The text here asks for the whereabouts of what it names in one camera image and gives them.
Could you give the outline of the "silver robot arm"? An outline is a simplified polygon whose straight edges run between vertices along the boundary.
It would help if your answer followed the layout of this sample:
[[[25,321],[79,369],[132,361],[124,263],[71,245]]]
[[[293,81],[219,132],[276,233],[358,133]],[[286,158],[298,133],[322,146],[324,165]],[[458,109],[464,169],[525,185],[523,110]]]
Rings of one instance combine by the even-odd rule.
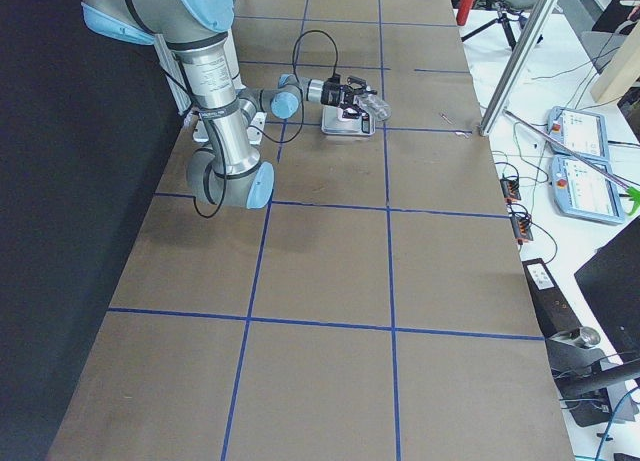
[[[82,0],[83,17],[95,33],[138,45],[163,37],[185,78],[180,83],[208,136],[187,167],[194,197],[215,207],[264,207],[274,185],[273,166],[251,144],[259,112],[292,117],[306,102],[323,105],[328,134],[369,135],[391,115],[389,105],[363,79],[325,81],[292,72],[275,89],[244,88],[233,74],[235,47],[229,36],[233,0]]]

